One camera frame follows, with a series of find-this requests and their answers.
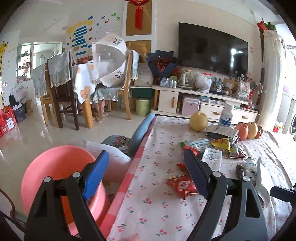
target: pink checkered trim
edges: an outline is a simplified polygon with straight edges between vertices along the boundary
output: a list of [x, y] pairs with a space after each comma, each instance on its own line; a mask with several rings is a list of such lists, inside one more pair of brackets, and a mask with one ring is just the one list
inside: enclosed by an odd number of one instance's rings
[[108, 210], [108, 213], [106, 214], [101, 226], [100, 226], [100, 230], [102, 232], [102, 234], [104, 235], [105, 238], [108, 237], [111, 228], [115, 222], [116, 216], [120, 210], [120, 207], [122, 205], [122, 202], [124, 200], [124, 196], [126, 194], [126, 191], [131, 183], [131, 180], [133, 179], [133, 175], [135, 173], [135, 170], [137, 169], [139, 163], [140, 163], [140, 159], [142, 157], [143, 151], [144, 151], [144, 147], [146, 145], [146, 142], [148, 140], [148, 137], [150, 135], [150, 132], [154, 126], [154, 122], [156, 120], [156, 117], [152, 120], [151, 124], [149, 125], [148, 131], [146, 132], [141, 145], [139, 147], [139, 149], [137, 150], [137, 153], [135, 155], [135, 157], [133, 158], [133, 161], [131, 163], [131, 166], [129, 167], [128, 172], [126, 173], [124, 180], [122, 181], [119, 190]]

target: cabinet handle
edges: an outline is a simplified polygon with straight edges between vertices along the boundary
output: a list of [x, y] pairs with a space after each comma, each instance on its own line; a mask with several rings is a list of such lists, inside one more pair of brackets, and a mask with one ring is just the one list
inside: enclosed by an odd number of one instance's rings
[[173, 97], [173, 99], [172, 99], [172, 109], [175, 108], [175, 105], [176, 105], [176, 98]]

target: red tassel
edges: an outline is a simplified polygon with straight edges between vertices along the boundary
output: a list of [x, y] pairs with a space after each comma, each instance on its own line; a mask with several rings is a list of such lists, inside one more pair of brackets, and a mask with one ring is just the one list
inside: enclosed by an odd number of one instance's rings
[[136, 15], [135, 15], [135, 28], [138, 30], [142, 30], [143, 28], [143, 6], [136, 7]]

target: tv screen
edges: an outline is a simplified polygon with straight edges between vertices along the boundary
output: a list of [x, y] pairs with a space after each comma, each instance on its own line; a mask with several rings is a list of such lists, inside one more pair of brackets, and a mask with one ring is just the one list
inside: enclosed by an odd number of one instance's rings
[[215, 29], [179, 23], [179, 59], [183, 66], [247, 76], [248, 43]]

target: blue chair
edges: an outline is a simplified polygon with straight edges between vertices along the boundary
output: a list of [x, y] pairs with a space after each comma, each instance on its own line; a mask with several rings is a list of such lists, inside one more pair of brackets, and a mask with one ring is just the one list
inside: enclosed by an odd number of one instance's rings
[[127, 154], [129, 157], [133, 158], [142, 142], [144, 135], [148, 131], [149, 125], [152, 122], [154, 117], [155, 117], [154, 113], [148, 114], [136, 129], [132, 138], [124, 137], [120, 135], [112, 135], [107, 137], [107, 139], [104, 140], [102, 144], [114, 146], [118, 149], [120, 149], [123, 146], [127, 146], [128, 148], [125, 150], [122, 150], [122, 152]]

